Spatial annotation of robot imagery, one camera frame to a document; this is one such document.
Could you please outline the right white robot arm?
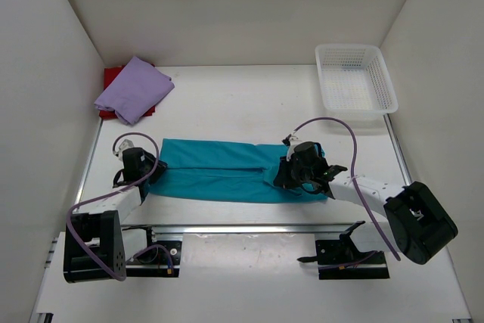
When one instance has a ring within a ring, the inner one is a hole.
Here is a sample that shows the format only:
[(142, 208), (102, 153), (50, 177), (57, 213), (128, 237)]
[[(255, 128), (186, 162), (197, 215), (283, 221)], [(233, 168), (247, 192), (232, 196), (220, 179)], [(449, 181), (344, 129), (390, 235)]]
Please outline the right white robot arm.
[(287, 155), (280, 158), (275, 186), (351, 202), (384, 216), (392, 245), (412, 262), (426, 264), (458, 236), (458, 227), (424, 183), (376, 182), (328, 164), (319, 143), (286, 138), (283, 144)]

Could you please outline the teal t shirt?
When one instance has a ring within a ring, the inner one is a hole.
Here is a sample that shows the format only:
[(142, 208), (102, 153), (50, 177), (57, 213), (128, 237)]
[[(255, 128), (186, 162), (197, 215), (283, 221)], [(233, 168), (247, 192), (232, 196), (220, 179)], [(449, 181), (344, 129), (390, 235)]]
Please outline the teal t shirt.
[(282, 144), (247, 144), (165, 138), (160, 160), (166, 171), (150, 186), (157, 196), (241, 203), (312, 203), (325, 201), (301, 188), (274, 185)]

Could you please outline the lilac t shirt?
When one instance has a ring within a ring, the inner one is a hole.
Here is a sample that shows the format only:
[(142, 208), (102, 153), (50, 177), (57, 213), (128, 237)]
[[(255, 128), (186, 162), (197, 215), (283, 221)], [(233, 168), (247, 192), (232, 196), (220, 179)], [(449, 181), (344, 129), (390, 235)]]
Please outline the lilac t shirt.
[(95, 100), (98, 110), (114, 112), (133, 126), (175, 88), (172, 79), (134, 56)]

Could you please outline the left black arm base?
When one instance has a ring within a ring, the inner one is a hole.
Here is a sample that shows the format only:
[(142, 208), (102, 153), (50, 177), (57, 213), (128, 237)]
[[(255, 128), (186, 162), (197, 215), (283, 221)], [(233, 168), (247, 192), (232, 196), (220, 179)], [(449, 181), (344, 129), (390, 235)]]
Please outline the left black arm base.
[(136, 278), (178, 278), (182, 260), (183, 237), (181, 233), (165, 232), (160, 228), (148, 225), (129, 226), (123, 231), (142, 230), (147, 237), (147, 245), (161, 245), (126, 264), (128, 277)]

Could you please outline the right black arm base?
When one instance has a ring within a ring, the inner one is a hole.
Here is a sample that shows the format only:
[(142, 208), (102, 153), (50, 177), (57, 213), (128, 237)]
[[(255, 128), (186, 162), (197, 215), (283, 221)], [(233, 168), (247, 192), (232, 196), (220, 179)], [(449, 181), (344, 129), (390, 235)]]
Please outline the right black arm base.
[(316, 238), (314, 256), (301, 256), (299, 264), (315, 263), (319, 280), (388, 279), (386, 257), (380, 250), (363, 250), (352, 240), (355, 232), (368, 227), (357, 221), (340, 232), (338, 238)]

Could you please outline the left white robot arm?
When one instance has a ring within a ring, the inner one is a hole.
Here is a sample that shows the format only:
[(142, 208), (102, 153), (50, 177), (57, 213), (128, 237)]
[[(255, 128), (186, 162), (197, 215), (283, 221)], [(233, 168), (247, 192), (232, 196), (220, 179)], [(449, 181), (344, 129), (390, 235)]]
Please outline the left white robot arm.
[(68, 283), (124, 281), (128, 262), (160, 261), (162, 254), (166, 256), (166, 273), (175, 274), (169, 249), (155, 240), (151, 227), (122, 227), (129, 214), (143, 204), (167, 164), (143, 148), (127, 148), (115, 155), (123, 162), (113, 177), (115, 191), (97, 199), (85, 212), (71, 213), (67, 218), (64, 279)]

